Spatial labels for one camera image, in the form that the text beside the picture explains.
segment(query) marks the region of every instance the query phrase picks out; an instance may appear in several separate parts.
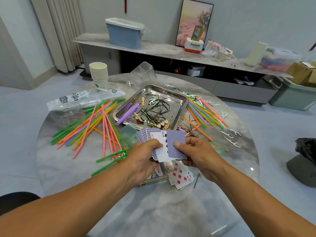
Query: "blue storage box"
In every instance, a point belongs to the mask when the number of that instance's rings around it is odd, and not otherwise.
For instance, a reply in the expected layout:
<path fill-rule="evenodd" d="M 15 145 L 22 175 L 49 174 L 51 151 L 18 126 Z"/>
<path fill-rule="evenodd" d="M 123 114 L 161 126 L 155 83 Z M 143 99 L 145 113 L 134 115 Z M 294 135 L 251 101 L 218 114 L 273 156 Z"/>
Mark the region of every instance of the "blue storage box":
<path fill-rule="evenodd" d="M 142 47 L 142 36 L 145 25 L 120 18 L 105 19 L 109 30 L 110 43 L 131 49 Z"/>

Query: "floor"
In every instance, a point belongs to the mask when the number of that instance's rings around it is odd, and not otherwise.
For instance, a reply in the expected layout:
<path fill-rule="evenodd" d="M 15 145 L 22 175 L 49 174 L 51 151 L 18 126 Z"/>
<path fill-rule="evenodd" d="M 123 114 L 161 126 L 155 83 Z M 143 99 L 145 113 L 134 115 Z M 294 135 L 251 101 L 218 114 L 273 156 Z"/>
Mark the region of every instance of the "floor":
<path fill-rule="evenodd" d="M 32 91 L 0 87 L 0 196 L 15 191 L 44 196 L 37 178 L 35 155 L 37 135 L 48 114 L 46 102 L 87 83 L 79 76 L 81 71 L 58 73 Z M 254 139 L 260 161 L 259 184 L 316 224 L 316 189 L 299 183 L 285 165 L 296 155 L 294 141 L 297 138 L 315 137 L 316 105 L 303 112 L 269 104 L 262 107 L 227 104 Z M 253 235 L 247 225 L 240 222 L 225 236 Z"/>

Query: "black trash bag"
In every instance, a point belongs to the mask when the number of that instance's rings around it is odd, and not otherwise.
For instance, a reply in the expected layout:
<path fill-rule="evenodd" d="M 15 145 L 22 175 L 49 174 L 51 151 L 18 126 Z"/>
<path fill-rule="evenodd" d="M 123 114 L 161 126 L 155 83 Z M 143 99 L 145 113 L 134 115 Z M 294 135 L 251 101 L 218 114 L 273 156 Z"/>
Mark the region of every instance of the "black trash bag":
<path fill-rule="evenodd" d="M 298 138 L 295 142 L 295 151 L 300 153 L 316 165 L 316 139 Z"/>

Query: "metal tray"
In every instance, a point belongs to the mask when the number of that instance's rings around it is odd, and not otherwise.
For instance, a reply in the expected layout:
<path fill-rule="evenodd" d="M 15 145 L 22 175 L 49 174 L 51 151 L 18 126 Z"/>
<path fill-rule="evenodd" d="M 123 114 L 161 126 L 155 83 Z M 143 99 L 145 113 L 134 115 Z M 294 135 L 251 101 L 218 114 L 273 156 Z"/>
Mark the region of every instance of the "metal tray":
<path fill-rule="evenodd" d="M 145 98 L 145 106 L 140 105 L 139 108 L 136 110 L 136 112 L 140 111 L 141 108 L 151 108 L 148 104 L 148 99 L 154 98 L 154 96 L 146 94 L 151 93 L 152 95 L 159 96 L 160 99 L 164 99 L 165 102 L 167 102 L 170 105 L 169 112 L 165 113 L 163 116 L 170 120 L 172 115 L 171 123 L 168 123 L 171 126 L 172 130 L 176 130 L 178 123 L 180 121 L 181 114 L 183 110 L 186 108 L 186 105 L 188 104 L 188 97 L 185 95 L 181 95 L 178 93 L 175 93 L 170 90 L 166 90 L 164 88 L 155 86 L 155 85 L 146 85 L 145 87 L 141 88 L 139 91 L 137 91 L 131 98 L 129 98 L 124 105 L 117 111 L 113 113 L 113 117 L 116 121 L 120 119 L 132 106 L 141 103 L 142 97 Z M 125 125 L 131 125 L 135 129 L 141 130 L 142 128 L 148 128 L 147 122 L 144 121 L 144 124 L 138 124 L 136 120 L 133 120 L 131 118 L 127 118 L 124 120 L 123 124 Z"/>

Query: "marble countertop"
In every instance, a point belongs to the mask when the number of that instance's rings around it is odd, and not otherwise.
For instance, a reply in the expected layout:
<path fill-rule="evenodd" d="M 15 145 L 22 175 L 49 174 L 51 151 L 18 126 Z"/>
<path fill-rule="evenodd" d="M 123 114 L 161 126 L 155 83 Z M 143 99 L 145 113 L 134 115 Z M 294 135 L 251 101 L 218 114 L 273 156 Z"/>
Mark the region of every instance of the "marble countertop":
<path fill-rule="evenodd" d="M 123 46 L 117 46 L 110 43 L 109 34 L 108 33 L 85 33 L 73 40 L 74 42 L 92 45 L 92 46 L 99 46 L 99 47 L 106 47 L 121 51 L 130 51 L 140 54 L 147 54 L 147 55 L 154 55 L 160 56 L 170 59 L 176 60 L 183 60 L 188 62 L 194 62 L 204 65 L 212 65 L 212 66 L 219 66 L 219 67 L 226 67 L 236 70 L 242 71 L 250 71 L 255 73 L 267 74 L 267 75 L 277 75 L 287 78 L 293 78 L 291 75 L 286 74 L 280 71 L 270 71 L 267 70 L 259 65 L 254 67 L 249 67 L 245 65 L 245 59 L 240 58 L 237 60 L 225 60 L 224 62 L 219 61 L 216 58 L 208 57 L 197 53 L 187 52 L 184 51 L 183 47 L 178 47 L 170 44 L 162 44 L 162 43 L 155 43 L 148 40 L 142 41 L 142 47 L 140 49 L 130 49 Z"/>
<path fill-rule="evenodd" d="M 192 83 L 165 75 L 157 75 L 157 79 L 157 85 L 162 87 L 164 84 L 176 86 L 182 91 L 201 95 L 207 101 L 220 104 L 215 106 L 214 110 L 228 113 L 224 120 L 231 129 L 241 134 L 234 135 L 230 131 L 234 142 L 241 148 L 230 144 L 215 127 L 203 130 L 229 150 L 224 159 L 258 182 L 259 159 L 254 141 L 231 108 L 210 92 Z M 128 80 L 129 74 L 110 76 L 109 86 L 125 91 L 128 99 L 135 93 L 126 84 Z M 47 117 L 37 140 L 36 162 L 46 195 L 85 181 L 92 172 L 110 161 L 95 163 L 102 155 L 103 142 L 102 136 L 97 132 L 91 133 L 75 160 L 71 158 L 74 154 L 71 147 L 56 150 L 56 146 L 50 145 L 52 135 L 56 132 L 52 120 Z M 109 148 L 106 149 L 106 154 L 109 154 Z M 198 169 L 190 167 L 190 170 L 195 176 L 198 175 Z M 179 191 L 166 180 L 136 187 L 93 227 L 88 236 L 221 236 L 239 222 L 240 215 L 215 183 L 201 176 L 195 189 L 193 186 L 190 184 Z"/>

